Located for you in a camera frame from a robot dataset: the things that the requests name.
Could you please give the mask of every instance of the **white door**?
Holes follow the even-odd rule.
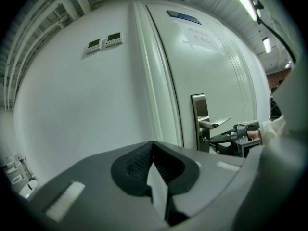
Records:
[[[255,119],[253,87],[243,58],[223,26],[209,16],[179,5],[148,3],[162,41],[174,83],[184,147],[196,149],[191,95],[204,93],[211,121],[232,118],[210,136],[232,129],[237,122]],[[167,10],[197,18],[171,17]]]

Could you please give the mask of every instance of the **wall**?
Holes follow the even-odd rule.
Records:
[[[264,68],[252,49],[250,49],[247,44],[230,29],[226,28],[226,30],[239,47],[248,66],[255,89],[257,119],[260,123],[267,121],[270,117],[270,91]]]
[[[6,165],[8,163],[7,157],[14,153],[20,159],[23,158],[15,133],[13,112],[0,107],[0,166]]]
[[[33,61],[14,108],[18,139],[41,184],[89,155],[155,140],[131,2],[70,24]],[[123,45],[86,56],[90,41],[122,31]]]
[[[273,88],[279,85],[280,80],[284,80],[290,73],[291,68],[285,69],[283,71],[277,72],[275,74],[267,75],[269,88]]]

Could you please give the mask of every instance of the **door handle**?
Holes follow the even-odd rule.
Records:
[[[197,150],[209,152],[210,146],[206,141],[210,139],[210,130],[229,121],[231,116],[226,115],[215,122],[210,122],[205,95],[203,93],[191,95],[191,98],[196,128]]]

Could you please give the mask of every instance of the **brick wall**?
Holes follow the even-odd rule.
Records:
[[[269,82],[269,88],[273,88],[279,85],[279,80],[284,80],[289,72],[291,71],[291,68],[285,69],[283,71],[277,72],[275,74],[267,75],[268,82]]]

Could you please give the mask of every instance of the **white sleeve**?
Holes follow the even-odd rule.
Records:
[[[262,138],[262,144],[268,144],[271,139],[286,134],[288,131],[283,115],[273,122],[263,122],[259,130]]]

